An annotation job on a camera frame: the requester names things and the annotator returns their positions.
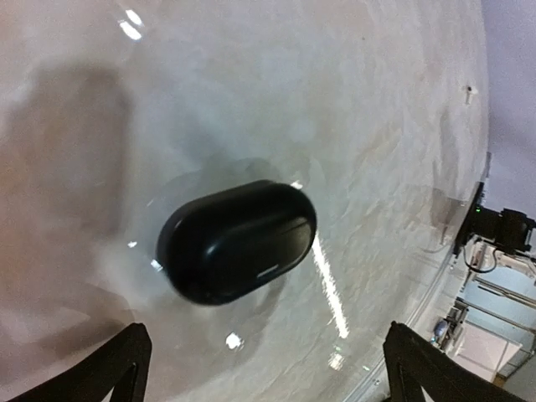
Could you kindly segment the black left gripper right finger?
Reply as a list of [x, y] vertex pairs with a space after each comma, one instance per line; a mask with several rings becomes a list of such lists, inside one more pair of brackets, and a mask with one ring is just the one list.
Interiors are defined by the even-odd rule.
[[388, 401], [522, 402], [464, 369], [403, 323], [392, 322], [383, 344]]

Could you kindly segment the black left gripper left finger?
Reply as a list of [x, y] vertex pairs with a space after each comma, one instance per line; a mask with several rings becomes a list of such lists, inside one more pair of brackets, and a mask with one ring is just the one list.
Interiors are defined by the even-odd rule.
[[16, 396], [14, 401], [143, 401], [152, 340], [132, 323], [72, 368]]

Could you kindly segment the black oval charging case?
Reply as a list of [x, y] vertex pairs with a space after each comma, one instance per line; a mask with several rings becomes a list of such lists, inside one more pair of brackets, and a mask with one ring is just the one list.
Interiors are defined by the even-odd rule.
[[221, 306], [294, 269], [316, 231], [316, 210], [301, 190], [259, 180], [177, 209], [160, 231], [155, 257], [182, 297]]

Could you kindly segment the white earbud with stem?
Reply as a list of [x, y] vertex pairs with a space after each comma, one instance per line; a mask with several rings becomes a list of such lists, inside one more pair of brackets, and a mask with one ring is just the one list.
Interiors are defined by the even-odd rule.
[[475, 86], [472, 86], [472, 85], [468, 85], [466, 87], [466, 104], [469, 106], [472, 101], [473, 101], [473, 98], [478, 94], [478, 89], [475, 87]]

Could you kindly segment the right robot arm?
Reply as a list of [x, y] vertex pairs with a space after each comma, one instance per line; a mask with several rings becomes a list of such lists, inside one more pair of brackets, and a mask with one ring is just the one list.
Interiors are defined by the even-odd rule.
[[530, 252], [535, 220], [530, 219], [525, 213], [512, 209], [498, 212], [485, 208], [482, 205], [483, 190], [484, 182], [479, 182], [466, 217], [456, 235], [454, 255], [459, 255], [473, 236], [490, 241], [491, 245], [510, 255], [525, 255]]

